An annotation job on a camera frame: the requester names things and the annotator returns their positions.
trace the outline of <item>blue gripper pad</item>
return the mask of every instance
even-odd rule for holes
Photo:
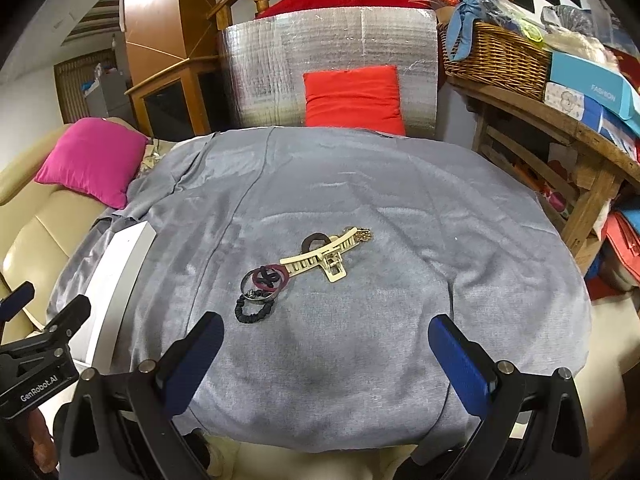
[[[485,418],[497,385],[494,362],[446,314],[431,319],[429,346],[470,415]]]
[[[29,304],[35,294],[33,285],[30,282],[24,282],[0,301],[0,323],[11,321],[18,312]]]
[[[184,413],[225,337],[225,325],[206,312],[184,339],[174,342],[158,362],[156,384],[168,416]]]

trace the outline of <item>gray cloth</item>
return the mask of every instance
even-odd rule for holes
[[[70,259],[49,315],[85,290],[114,232],[147,220],[158,235],[113,371],[158,358],[207,310],[226,327],[175,420],[183,431],[306,451],[427,433],[437,444],[468,423],[463,413],[439,418],[455,399],[427,342],[440,313],[524,372],[576,372],[586,360],[590,302],[567,248],[532,192],[459,146],[341,128],[231,131],[180,146],[128,195]],[[344,254],[345,278],[309,270],[264,321],[236,321],[249,269],[298,254],[313,232],[352,225],[374,238]]]

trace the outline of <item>white box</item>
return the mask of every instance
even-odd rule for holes
[[[71,338],[71,355],[81,366],[108,374],[120,324],[140,267],[156,231],[141,222],[113,235],[85,296],[91,302],[91,316]]]

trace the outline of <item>human hand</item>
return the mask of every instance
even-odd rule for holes
[[[58,452],[42,412],[33,410],[27,419],[29,436],[33,442],[33,459],[43,473],[51,473],[58,465]]]

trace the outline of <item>blue and white box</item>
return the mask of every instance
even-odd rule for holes
[[[640,140],[622,119],[594,99],[558,83],[547,83],[545,104],[590,127],[632,160],[638,161],[637,145]]]
[[[599,102],[640,137],[640,96],[621,73],[581,57],[554,52],[550,79]]]

